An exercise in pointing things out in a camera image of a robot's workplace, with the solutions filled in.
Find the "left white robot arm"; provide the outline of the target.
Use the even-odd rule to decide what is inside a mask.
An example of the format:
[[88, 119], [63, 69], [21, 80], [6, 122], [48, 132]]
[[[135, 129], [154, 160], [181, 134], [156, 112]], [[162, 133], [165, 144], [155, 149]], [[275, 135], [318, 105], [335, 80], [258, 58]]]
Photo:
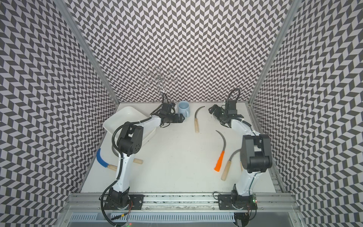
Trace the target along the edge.
[[130, 208], [130, 170], [135, 155], [163, 124], [181, 124], [183, 114], [176, 113], [175, 103], [162, 103], [147, 117], [133, 107], [125, 107], [109, 117], [103, 127], [111, 134], [111, 148], [118, 156], [115, 181], [100, 196], [101, 208]]

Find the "orange handle sickle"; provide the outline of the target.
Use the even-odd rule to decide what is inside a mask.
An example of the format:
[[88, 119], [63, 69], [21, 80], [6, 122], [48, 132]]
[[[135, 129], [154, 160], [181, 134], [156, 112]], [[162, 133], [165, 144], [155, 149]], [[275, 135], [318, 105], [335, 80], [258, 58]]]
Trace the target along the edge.
[[216, 131], [216, 132], [222, 137], [222, 140], [223, 140], [223, 148], [222, 148], [222, 151], [221, 151], [220, 156], [218, 158], [218, 161], [216, 163], [216, 166], [214, 168], [215, 171], [219, 172], [220, 169], [221, 169], [221, 166], [222, 166], [222, 163], [223, 163], [224, 154], [225, 154], [226, 138], [224, 137], [224, 135], [221, 132], [219, 132], [219, 131]]

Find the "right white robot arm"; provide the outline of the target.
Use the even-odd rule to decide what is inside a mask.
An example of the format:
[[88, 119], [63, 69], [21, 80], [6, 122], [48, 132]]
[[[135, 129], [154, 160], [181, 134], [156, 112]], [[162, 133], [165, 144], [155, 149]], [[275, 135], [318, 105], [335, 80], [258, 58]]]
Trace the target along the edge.
[[272, 167], [271, 139], [252, 128], [252, 125], [237, 113], [236, 102], [227, 101], [225, 107], [213, 105], [209, 108], [223, 126], [233, 129], [242, 138], [240, 163], [243, 168], [240, 180], [231, 191], [231, 204], [234, 209], [249, 211], [257, 209], [253, 189], [258, 178]]

